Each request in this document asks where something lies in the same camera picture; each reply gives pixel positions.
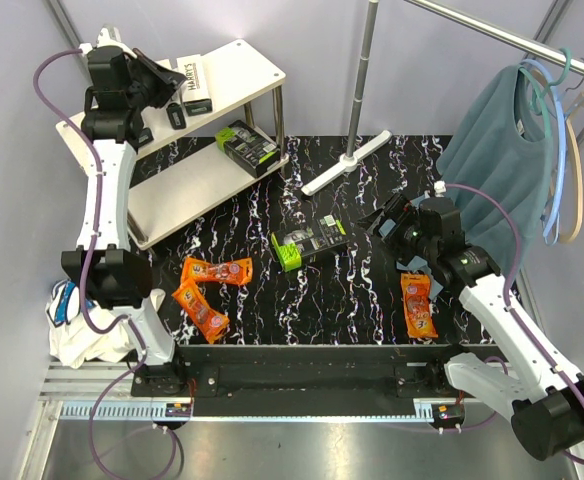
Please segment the white Harry's box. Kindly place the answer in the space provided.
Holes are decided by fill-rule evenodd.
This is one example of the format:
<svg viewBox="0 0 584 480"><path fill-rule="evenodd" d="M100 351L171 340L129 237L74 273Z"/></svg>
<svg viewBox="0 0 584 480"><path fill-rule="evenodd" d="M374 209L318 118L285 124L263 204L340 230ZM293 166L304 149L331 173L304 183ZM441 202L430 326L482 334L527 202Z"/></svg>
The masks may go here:
<svg viewBox="0 0 584 480"><path fill-rule="evenodd" d="M177 70L185 76L181 86L181 100L188 116L198 116L213 111L213 101L208 88L203 56L200 54L179 57Z"/></svg>
<svg viewBox="0 0 584 480"><path fill-rule="evenodd" d="M180 103L171 102L166 107L166 114L174 130L183 130L187 127L183 107Z"/></svg>

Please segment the green black razor box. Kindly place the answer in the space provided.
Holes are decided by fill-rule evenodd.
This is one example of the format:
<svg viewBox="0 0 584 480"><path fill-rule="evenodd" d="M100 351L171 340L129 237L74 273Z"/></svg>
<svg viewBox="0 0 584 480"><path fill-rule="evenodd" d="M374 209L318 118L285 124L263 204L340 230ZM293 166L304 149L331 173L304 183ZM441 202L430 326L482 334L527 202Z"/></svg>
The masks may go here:
<svg viewBox="0 0 584 480"><path fill-rule="evenodd" d="M344 251L350 235L340 219L324 215L310 223L274 232L270 240L282 270L291 272Z"/></svg>

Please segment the green black razor box shelved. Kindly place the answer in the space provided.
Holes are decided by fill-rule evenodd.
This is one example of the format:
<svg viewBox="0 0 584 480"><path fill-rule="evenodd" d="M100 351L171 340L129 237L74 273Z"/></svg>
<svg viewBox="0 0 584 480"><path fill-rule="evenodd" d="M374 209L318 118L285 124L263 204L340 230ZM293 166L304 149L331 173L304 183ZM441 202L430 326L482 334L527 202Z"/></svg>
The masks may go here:
<svg viewBox="0 0 584 480"><path fill-rule="evenodd" d="M259 178L280 159L278 145L242 120L215 135L217 147L253 178Z"/></svg>

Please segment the white H razor box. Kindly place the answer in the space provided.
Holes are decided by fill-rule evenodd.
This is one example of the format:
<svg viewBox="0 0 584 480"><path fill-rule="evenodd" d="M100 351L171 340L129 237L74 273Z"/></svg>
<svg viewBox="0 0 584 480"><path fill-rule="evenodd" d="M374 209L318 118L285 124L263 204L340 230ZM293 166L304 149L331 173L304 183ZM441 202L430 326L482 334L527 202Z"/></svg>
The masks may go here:
<svg viewBox="0 0 584 480"><path fill-rule="evenodd" d="M154 136L151 129L149 127L145 127L140 131L138 135L138 138L135 143L135 148L139 150L140 148L151 144L153 141Z"/></svg>

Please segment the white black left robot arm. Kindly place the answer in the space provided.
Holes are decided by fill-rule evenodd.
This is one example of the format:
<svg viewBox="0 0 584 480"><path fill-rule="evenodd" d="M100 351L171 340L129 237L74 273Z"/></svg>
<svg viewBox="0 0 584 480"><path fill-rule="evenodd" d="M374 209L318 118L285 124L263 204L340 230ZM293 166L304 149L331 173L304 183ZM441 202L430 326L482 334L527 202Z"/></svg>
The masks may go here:
<svg viewBox="0 0 584 480"><path fill-rule="evenodd" d="M186 388L188 372L151 303L152 269L131 250L127 215L142 113L165 106L184 78L116 43L94 47L86 58L91 84L84 117L67 123L87 149L84 224L61 265L79 287L88 327L100 335L124 328L137 351L136 379L175 396Z"/></svg>

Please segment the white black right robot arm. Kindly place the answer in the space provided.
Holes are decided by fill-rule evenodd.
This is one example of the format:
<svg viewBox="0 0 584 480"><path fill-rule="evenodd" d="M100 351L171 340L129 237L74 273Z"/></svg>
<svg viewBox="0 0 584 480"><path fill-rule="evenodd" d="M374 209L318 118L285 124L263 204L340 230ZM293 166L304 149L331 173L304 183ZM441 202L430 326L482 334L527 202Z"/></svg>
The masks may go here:
<svg viewBox="0 0 584 480"><path fill-rule="evenodd" d="M511 281L481 247L469 243L461 214L446 197L413 205L394 194L358 222L403 266L419 259L436 283L488 330L515 374L452 347L426 371L438 396L470 394L509 421L524 450L537 460L584 441L584 374L548 340L512 296Z"/></svg>

